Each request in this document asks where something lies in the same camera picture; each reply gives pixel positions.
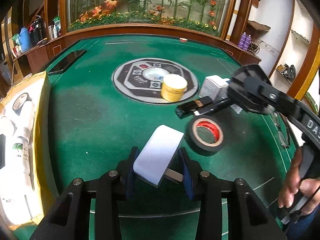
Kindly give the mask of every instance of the eyeglasses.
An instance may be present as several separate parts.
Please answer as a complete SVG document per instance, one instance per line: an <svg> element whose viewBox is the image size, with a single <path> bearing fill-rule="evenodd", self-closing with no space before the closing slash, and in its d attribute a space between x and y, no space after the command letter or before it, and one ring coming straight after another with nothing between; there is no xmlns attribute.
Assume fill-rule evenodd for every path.
<svg viewBox="0 0 320 240"><path fill-rule="evenodd" d="M271 115L271 119L275 125L275 127L277 127L278 130L278 137L281 143L281 146L285 149L290 148L290 136L288 133L288 122L284 119L284 117L282 116L282 114L280 114L279 112L273 112ZM280 119L282 120L282 122L285 125L285 130L286 130L286 135L284 135L283 131L281 130L281 122Z"/></svg>

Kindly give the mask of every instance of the white device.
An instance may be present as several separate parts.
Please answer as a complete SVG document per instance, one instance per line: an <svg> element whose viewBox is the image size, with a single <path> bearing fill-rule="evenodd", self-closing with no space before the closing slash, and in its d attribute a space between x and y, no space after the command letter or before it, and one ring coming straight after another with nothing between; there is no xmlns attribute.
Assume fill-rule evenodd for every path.
<svg viewBox="0 0 320 240"><path fill-rule="evenodd" d="M180 147L184 133L160 125L151 135L133 164L134 172L147 183L159 187Z"/></svg>

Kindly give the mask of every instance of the human hand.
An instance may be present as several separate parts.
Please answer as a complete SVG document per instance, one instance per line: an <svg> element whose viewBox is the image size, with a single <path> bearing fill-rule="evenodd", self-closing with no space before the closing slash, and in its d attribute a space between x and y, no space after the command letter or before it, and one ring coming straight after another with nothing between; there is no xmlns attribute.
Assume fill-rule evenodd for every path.
<svg viewBox="0 0 320 240"><path fill-rule="evenodd" d="M311 197L320 186L319 179L304 179L301 181L299 176L299 165L302 161L302 147L298 148L294 153L291 161L291 166L285 177L282 189L279 193L278 205L279 208L286 206L289 208L293 204L294 195L300 191L307 197ZM309 203L301 210L301 215L310 214L320 203L320 190L309 201Z"/></svg>

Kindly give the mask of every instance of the glass window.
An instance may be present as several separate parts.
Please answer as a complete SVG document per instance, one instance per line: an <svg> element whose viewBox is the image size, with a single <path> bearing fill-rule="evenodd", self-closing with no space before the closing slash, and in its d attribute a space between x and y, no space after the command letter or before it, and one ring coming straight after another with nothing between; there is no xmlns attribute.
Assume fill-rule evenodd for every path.
<svg viewBox="0 0 320 240"><path fill-rule="evenodd" d="M229 0L67 0L68 30L121 23L179 26L219 36Z"/></svg>

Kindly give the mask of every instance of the purple bottle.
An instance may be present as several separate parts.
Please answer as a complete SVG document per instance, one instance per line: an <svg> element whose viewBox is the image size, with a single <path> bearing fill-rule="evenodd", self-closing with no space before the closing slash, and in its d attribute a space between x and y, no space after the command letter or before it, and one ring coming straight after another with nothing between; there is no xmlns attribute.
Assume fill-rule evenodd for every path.
<svg viewBox="0 0 320 240"><path fill-rule="evenodd" d="M251 35L247 36L247 38L245 39L242 49L247 50L250 43L251 43Z"/></svg>
<svg viewBox="0 0 320 240"><path fill-rule="evenodd" d="M238 43L238 47L239 48L243 47L246 38L247 38L247 34L242 33L241 37L240 37L240 40L239 40L239 43Z"/></svg>

